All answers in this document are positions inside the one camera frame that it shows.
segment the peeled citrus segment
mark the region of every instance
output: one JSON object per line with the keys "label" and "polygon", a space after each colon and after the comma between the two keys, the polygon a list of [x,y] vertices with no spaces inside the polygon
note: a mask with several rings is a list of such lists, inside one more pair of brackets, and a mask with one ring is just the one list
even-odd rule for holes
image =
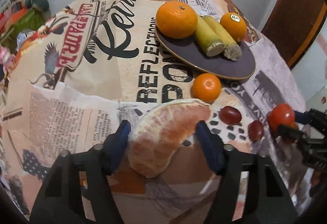
{"label": "peeled citrus segment", "polygon": [[130,166],[147,178],[156,177],[168,167],[181,143],[195,132],[196,124],[210,116],[210,106],[199,99],[156,106],[129,136]]}

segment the plate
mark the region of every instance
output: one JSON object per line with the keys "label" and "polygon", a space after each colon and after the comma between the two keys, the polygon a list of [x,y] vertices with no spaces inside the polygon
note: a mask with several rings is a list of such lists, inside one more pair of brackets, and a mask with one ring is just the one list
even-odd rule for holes
{"label": "plate", "polygon": [[240,43],[242,56],[236,61],[232,61],[223,55],[206,56],[194,36],[176,40],[164,36],[157,27],[155,35],[172,55],[202,72],[214,74],[222,79],[242,80],[252,76],[255,71],[254,56],[244,42]]}

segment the orange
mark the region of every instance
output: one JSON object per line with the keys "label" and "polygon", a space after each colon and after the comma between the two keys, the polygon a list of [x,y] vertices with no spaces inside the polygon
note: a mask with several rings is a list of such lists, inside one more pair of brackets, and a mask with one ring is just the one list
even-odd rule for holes
{"label": "orange", "polygon": [[227,13],[221,17],[220,24],[228,31],[236,42],[240,42],[247,34],[244,19],[237,13]]}
{"label": "orange", "polygon": [[220,80],[213,74],[201,74],[194,80],[192,94],[195,98],[210,103],[218,98],[220,92]]}
{"label": "orange", "polygon": [[197,14],[186,3],[170,1],[159,7],[156,23],[163,35],[173,39],[182,39],[195,32]]}

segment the banana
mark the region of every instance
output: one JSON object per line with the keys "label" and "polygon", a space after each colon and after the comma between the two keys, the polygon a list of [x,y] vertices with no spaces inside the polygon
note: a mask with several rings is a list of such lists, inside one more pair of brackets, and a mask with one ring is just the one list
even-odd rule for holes
{"label": "banana", "polygon": [[207,56],[218,55],[225,49],[220,37],[199,15],[197,15],[197,29],[194,34],[197,43]]}
{"label": "banana", "polygon": [[227,30],[213,17],[204,16],[202,19],[209,25],[209,27],[220,37],[224,43],[224,56],[232,61],[236,61],[242,55],[241,47],[228,33]]}

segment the plate rim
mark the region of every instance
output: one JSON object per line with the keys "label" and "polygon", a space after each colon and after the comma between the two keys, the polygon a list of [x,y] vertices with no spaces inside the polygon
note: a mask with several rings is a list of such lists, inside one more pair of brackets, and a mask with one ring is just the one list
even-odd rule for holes
{"label": "plate rim", "polygon": [[244,79],[248,79],[248,78],[250,78],[253,74],[254,74],[254,72],[255,72],[255,69],[256,69],[256,67],[257,67],[257,64],[256,64],[256,62],[255,62],[255,57],[254,57],[254,55],[253,55],[253,53],[252,53],[252,51],[250,50],[250,52],[251,52],[251,54],[253,55],[253,58],[254,58],[254,69],[253,69],[253,72],[250,74],[250,75],[248,75],[248,76],[246,76],[246,77],[242,77],[242,78],[231,78],[231,77],[227,77],[227,76],[224,76],[224,75],[220,75],[220,74],[215,74],[215,73],[213,73],[213,72],[210,72],[210,71],[208,71],[208,70],[205,70],[205,69],[203,69],[203,68],[201,68],[201,67],[199,67],[199,66],[196,66],[196,65],[194,65],[194,64],[192,64],[192,63],[190,63],[190,62],[188,62],[187,60],[185,60],[184,58],[182,58],[182,57],[180,57],[178,54],[176,54],[175,52],[173,52],[171,49],[169,49],[168,47],[167,47],[167,45],[166,44],[164,44],[163,43],[163,41],[160,39],[160,37],[159,37],[159,35],[158,35],[158,27],[156,26],[155,27],[155,29],[154,29],[154,35],[156,36],[156,38],[158,39],[158,41],[160,42],[160,44],[162,44],[162,46],[164,46],[173,56],[175,56],[175,57],[177,57],[179,60],[181,60],[182,62],[184,62],[185,64],[187,64],[187,65],[189,65],[189,66],[191,66],[191,67],[193,67],[193,68],[195,68],[195,69],[198,69],[199,71],[202,71],[202,72],[205,72],[205,73],[210,73],[210,74],[214,74],[215,76],[217,76],[217,77],[219,77],[219,78],[221,78],[221,79],[227,79],[227,80],[244,80]]}

